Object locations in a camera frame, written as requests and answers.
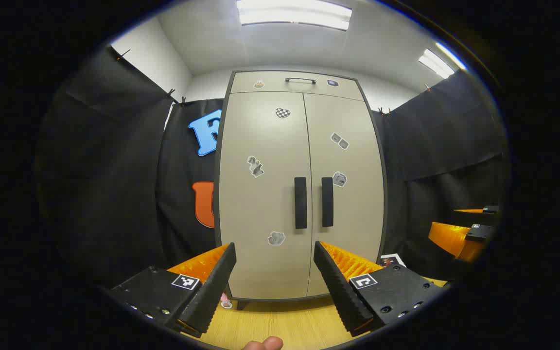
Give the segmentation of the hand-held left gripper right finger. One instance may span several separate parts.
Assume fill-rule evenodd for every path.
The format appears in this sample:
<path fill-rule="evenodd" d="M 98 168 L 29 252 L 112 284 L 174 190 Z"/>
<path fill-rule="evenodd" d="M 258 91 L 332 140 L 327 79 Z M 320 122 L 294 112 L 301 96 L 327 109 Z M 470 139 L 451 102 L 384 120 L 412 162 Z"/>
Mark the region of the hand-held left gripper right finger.
<path fill-rule="evenodd" d="M 380 266 L 327 242 L 314 244 L 313 261 L 352 336 L 409 319 L 447 292 L 403 264 Z"/>

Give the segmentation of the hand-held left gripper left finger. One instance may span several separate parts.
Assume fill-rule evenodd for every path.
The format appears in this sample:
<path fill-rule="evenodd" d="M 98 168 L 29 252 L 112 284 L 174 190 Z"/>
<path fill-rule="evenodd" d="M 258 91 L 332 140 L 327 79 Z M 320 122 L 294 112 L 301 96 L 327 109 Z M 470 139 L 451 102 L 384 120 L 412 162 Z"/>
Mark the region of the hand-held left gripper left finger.
<path fill-rule="evenodd" d="M 235 264 L 231 242 L 167 270 L 149 266 L 107 294 L 151 323 L 201 337 L 208 331 Z"/>

